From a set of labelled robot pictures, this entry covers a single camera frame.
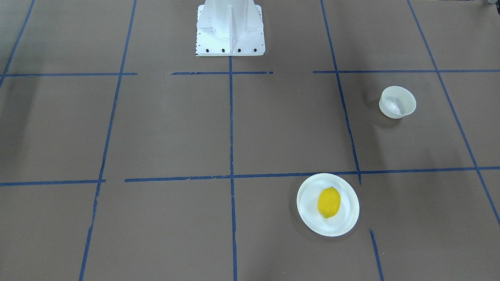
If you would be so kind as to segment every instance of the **plate rim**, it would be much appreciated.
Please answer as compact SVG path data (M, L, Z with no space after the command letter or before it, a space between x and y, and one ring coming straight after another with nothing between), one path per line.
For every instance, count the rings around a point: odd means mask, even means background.
M301 208L299 207L299 195L302 194L305 186L309 185L311 182L313 182L316 178L320 178L320 177L328 177L328 178L332 178L332 179L335 179L335 180L340 180L341 182L345 183L347 185L348 188L350 188L350 190L346 190L347 192L349 191L352 191L352 193L354 194L354 198L356 199L356 202L354 204L354 211L355 211L355 216L356 216L356 219L354 220L354 223L352 224L351 227L348 228L347 231L343 232L343 233L335 233L334 235L331 235L329 233L321 233L316 231L315 229L313 229L307 222L306 220L304 219L304 217L302 216L302 213L301 213ZM349 231L351 231L354 226L356 226L356 224L358 223L358 220L359 220L359 217L360 217L360 200L358 198L358 194L356 193L356 191L354 190L354 188L351 186L351 184L349 184L345 179L341 178L340 176L338 175L335 175L335 174L332 174L332 173L326 173L326 172L322 172L322 173L316 173L316 174L313 174L311 176L309 176L308 178L306 178L302 184L300 185L298 191L297 191L297 198L296 198L296 203L297 203L297 211L298 211L298 214L300 216L300 218L302 219L302 221L304 222L304 224L310 228L312 231L314 231L315 233L319 234L319 235L323 235L323 236L326 236L326 237L338 237L338 236L342 236L346 233L348 233Z

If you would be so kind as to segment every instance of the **white bowl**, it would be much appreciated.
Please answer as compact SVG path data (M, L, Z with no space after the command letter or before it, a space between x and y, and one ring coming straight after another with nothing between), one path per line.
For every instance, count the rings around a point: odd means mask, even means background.
M318 211L321 192L334 187L340 194L340 208L332 217L324 218ZM314 232L334 237L349 232L360 216L360 202L353 187L341 177L318 173L308 177L297 192L297 209L304 223Z
M400 86L390 86L383 90L378 107L385 116L399 119L412 114L417 108L417 101L409 90Z

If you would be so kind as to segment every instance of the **grid line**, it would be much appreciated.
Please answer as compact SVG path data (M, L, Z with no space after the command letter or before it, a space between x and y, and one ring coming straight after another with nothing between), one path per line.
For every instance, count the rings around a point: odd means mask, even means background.
M3 74L2 77L74 77L74 76L131 76L137 72L89 72L89 73L19 73Z
M337 68L337 60L335 59L334 45L332 43L332 37L330 36L330 28L328 27L327 13L325 12L325 4L323 0L321 1L321 10L323 12L324 27L326 28L326 35L328 36L328 43L330 44L331 59L333 60L333 68L335 68L335 75L337 77L338 91L340 93L340 100L342 101L342 107L345 114L345 124L347 125L347 130L349 131L350 144L352 146L352 155L354 156L354 164L356 165L357 178L359 184L361 185L361 173L360 164L358 163L358 155L356 154L356 146L354 145L353 132L351 131L351 125L349 123L349 116L347 113L346 101L344 99L344 93L342 91L341 77L339 75L339 69Z
M438 65L436 64L436 61L434 60L434 56L433 56L433 53L431 52L431 48L429 47L429 44L428 44L427 39L424 35L424 32L422 31L422 27L420 26L419 20L417 18L417 15L415 14L415 10L413 9L412 3L410 2L410 0L406 0L406 2L408 3L409 9L411 10L411 14L413 15L413 18L415 19L416 26L418 27L418 30L420 31L420 35L422 36L423 42L425 43L425 47L427 48L427 51L428 51L429 56L430 56L430 60L432 61L432 64L434 65L434 69L435 69L435 72L437 74L437 77L439 78L439 81L441 82L441 86L442 86L442 89L444 91L444 94L446 95L446 99L448 100L449 107L451 109L451 112L453 113L456 124L458 125L458 128L459 128L460 133L461 133L462 138L463 138L463 141L465 142L465 145L467 146L467 150L469 152L470 158L472 159L472 163L474 164L474 168L477 172L479 180L481 181L482 188L484 189L484 193L486 194L486 197L489 201L489 204L491 206L491 210L493 211L493 214L496 218L496 222L500 226L500 216L497 212L497 208L495 207L495 204L493 203L492 197L490 195L490 191L488 190L488 187L486 186L486 183L483 179L483 175L481 174L481 171L480 171L478 164L476 162L476 158L474 157L474 154L472 152L471 146L469 145L469 142L467 141L466 134L464 132L464 129L462 128L462 125L460 124L459 117L457 115L457 112L455 111L455 108L453 106L453 103L452 103L452 100L451 100L450 95L448 93L448 90L446 89L445 82L443 81L443 78L441 77L441 73L438 69Z
M235 204L235 166L234 166L234 135L233 135L233 57L229 56L229 138L230 147L230 182L231 182L231 225L232 225L232 275L238 280L238 262L236 245L236 204Z
M389 69L389 70L314 70L314 74L334 74L334 73L496 73L500 69L446 69L446 70L431 70L431 69Z
M241 74L274 74L274 71L208 71L208 72L174 72L171 75L241 75Z
M500 166L478 167L479 170L500 170ZM460 172L475 171L476 167L452 167L452 168L423 168L423 169L391 169L391 170L360 170L362 175L373 174L408 174L408 173L438 173L438 172ZM254 173L254 174L234 174L235 179L249 178L285 178L285 177L310 177L319 173L334 175L357 175L358 171L318 171L318 172L289 172L289 173ZM173 176L173 177L138 177L126 178L125 183L137 182L169 182L169 181L198 181L198 180L222 180L230 179L231 175L202 175L202 176Z
M374 231L370 228L371 243L373 245L373 252L375 253L376 266L378 268L378 276L380 281L384 281L384 273L382 272L382 264L380 262L379 248L377 247L377 241L375 241Z
M0 88L4 84L4 80L6 77L6 74L9 73L9 68L11 67L12 60L14 59L14 55L16 54L16 50L18 49L19 42L21 41L21 37L23 36L26 26L28 25L28 21L30 20L31 13L33 11L33 7L35 6L35 0L31 0L31 5L29 6L28 13L26 14L26 19L24 20L24 23L22 24L21 31L19 32L19 36L17 37L17 40L15 41L14 48L12 48L12 52L10 53L10 57L8 58L7 65L5 65L5 70L3 71L3 75L0 78Z
M83 179L83 180L52 180L52 181L0 182L0 187L97 184L98 182L104 183L105 181L106 181L105 179Z
M97 211L97 205L98 205L98 197L99 193L101 191L101 180L103 179L103 173L104 173L104 168L106 165L106 156L108 154L108 147L110 144L110 138L111 138L111 130L113 128L113 119L115 117L115 110L117 108L117 102L118 102L118 95L120 93L120 85L122 83L122 76L123 76L123 71L125 68L125 59L127 58L127 50L129 47L129 41L130 41L130 34L132 32L132 25L134 23L134 15L136 12L136 5L137 5L137 0L133 1L133 6L132 6L132 13L130 15L130 23L128 24L128 32L125 40L125 47L123 48L123 56L121 58L121 66L120 66L120 72L118 75L118 82L116 83L116 91L114 93L114 101L113 101L113 106L111 109L111 116L109 118L109 125L107 128L107 136L106 136L106 142L104 144L104 152L102 154L102 164L100 167L100 172L99 172L99 178L97 182L97 187L95 188L95 196L94 196L94 202L93 202L93 209L92 209L92 221L90 224L90 227L88 228L88 234L87 234L87 239L85 243L85 250L83 252L83 258L81 261L81 269L80 269L80 275L79 275L79 281L83 281L84 279L84 274L85 274L85 266L87 265L87 257L89 254L89 248L90 248L90 243L91 243L91 238L92 238L92 230L94 228L94 221L96 219L96 211Z

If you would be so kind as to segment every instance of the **lemon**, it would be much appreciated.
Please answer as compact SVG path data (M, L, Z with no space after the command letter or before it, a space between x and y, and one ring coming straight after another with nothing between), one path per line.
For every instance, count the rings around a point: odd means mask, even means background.
M339 212L341 195L335 187L323 189L317 200L317 210L325 218L331 218Z

